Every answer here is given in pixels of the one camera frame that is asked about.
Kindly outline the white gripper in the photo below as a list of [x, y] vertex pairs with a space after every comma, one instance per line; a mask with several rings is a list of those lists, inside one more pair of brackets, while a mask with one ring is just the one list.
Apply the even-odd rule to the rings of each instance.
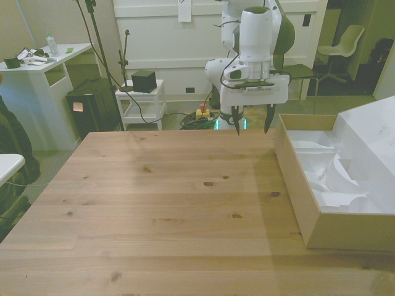
[[273, 86], [254, 86], [246, 89], [230, 89], [225, 86], [220, 90], [220, 105], [231, 107], [231, 116], [237, 134], [240, 133], [240, 120], [243, 118], [245, 105], [267, 104], [267, 116], [264, 123], [264, 133], [267, 133], [275, 115], [276, 104], [283, 104], [288, 100], [289, 75], [272, 75], [266, 82]]

